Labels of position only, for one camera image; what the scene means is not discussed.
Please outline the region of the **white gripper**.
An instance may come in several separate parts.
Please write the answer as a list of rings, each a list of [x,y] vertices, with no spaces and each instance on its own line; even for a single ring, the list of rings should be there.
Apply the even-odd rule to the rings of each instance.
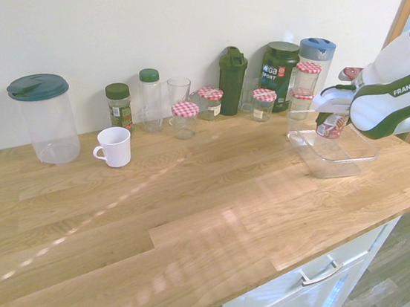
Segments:
[[[350,105],[356,93],[357,87],[355,85],[339,84],[329,86],[314,96],[311,109],[320,112],[316,118],[316,125],[323,124],[329,114],[346,114],[343,117],[342,125],[349,125],[351,123]]]

